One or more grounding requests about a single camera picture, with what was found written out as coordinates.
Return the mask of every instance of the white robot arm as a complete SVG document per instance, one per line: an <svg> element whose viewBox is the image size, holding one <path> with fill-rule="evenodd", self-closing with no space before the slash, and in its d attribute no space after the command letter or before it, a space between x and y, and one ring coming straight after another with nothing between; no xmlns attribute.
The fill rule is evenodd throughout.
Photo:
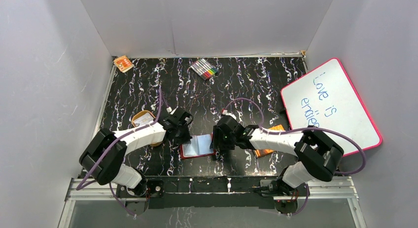
<svg viewBox="0 0 418 228"><path fill-rule="evenodd" d="M190 113L177 108L170 113L162 113L158 122L149 123L141 130L138 130L140 127L115 132L101 129L81 155L79 162L86 170L90 170L105 148L128 133L111 148L92 176L100 185L114 182L126 186L135 194L143 194L146 190L146 177L135 168L122 164L123 158L128 153L150 144L173 140L175 145L180 145L190 141L188 125L192 120L193 116Z"/></svg>
<svg viewBox="0 0 418 228"><path fill-rule="evenodd" d="M298 162L285 168L279 179L269 185L269 192L294 190L312 179L329 182L344 151L325 133L316 130L278 134L257 125L243 127L233 115L225 114L213 127L213 145L219 150L271 149L298 157Z"/></svg>

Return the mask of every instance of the marker set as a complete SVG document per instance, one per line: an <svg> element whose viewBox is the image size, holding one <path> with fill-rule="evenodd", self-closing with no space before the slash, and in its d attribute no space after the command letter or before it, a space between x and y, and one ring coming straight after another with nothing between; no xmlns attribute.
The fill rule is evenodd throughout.
<svg viewBox="0 0 418 228"><path fill-rule="evenodd" d="M203 80L207 80L218 72L218 69L206 59L198 59L190 66Z"/></svg>

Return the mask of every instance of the white wall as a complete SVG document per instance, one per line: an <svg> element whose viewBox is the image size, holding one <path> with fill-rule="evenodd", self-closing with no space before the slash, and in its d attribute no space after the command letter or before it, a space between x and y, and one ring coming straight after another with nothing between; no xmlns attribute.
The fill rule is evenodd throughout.
<svg viewBox="0 0 418 228"><path fill-rule="evenodd" d="M418 0L334 0L307 51L308 68L332 57L383 135L353 176L370 228L417 227ZM346 169L360 157L345 160Z"/></svg>
<svg viewBox="0 0 418 228"><path fill-rule="evenodd" d="M111 55L306 50L332 0L81 0Z"/></svg>
<svg viewBox="0 0 418 228"><path fill-rule="evenodd" d="M80 0L0 0L0 227L57 227L111 57Z"/></svg>

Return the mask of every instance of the black table surface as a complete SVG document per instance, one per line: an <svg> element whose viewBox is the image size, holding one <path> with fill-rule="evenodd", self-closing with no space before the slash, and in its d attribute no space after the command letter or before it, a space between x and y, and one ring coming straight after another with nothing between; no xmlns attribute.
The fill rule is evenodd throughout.
<svg viewBox="0 0 418 228"><path fill-rule="evenodd" d="M281 124L289 128L280 90L305 73L299 57L207 58L219 69L204 81L189 66L196 58L131 59L134 68L116 70L101 127L112 131L132 128L132 117L142 110L158 110L158 88L174 109L182 107L194 116L191 135L209 134L220 112L232 99L255 101L264 114L263 127ZM248 102L236 102L228 109L245 125L258 124L261 114ZM125 158L124 163L148 176L271 176L294 164L296 157L280 152L257 158L253 151L238 147L214 156L180 159L179 147L169 142L146 146Z"/></svg>

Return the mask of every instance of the small orange box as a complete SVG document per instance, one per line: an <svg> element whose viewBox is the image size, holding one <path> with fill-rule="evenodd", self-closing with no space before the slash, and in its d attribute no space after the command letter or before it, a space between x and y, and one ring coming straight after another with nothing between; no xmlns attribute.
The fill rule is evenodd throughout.
<svg viewBox="0 0 418 228"><path fill-rule="evenodd" d="M277 131L284 131L284 128L281 124L274 126L272 128L270 128L272 130L277 130ZM263 150L254 150L254 153L256 155L257 158L265 156L265 155L269 155L272 154L273 152L275 152L274 150L270 150L270 149L263 149Z"/></svg>
<svg viewBox="0 0 418 228"><path fill-rule="evenodd" d="M118 69L123 73L134 67L134 65L132 64L132 62L128 59L126 55L115 59L113 62L118 67Z"/></svg>

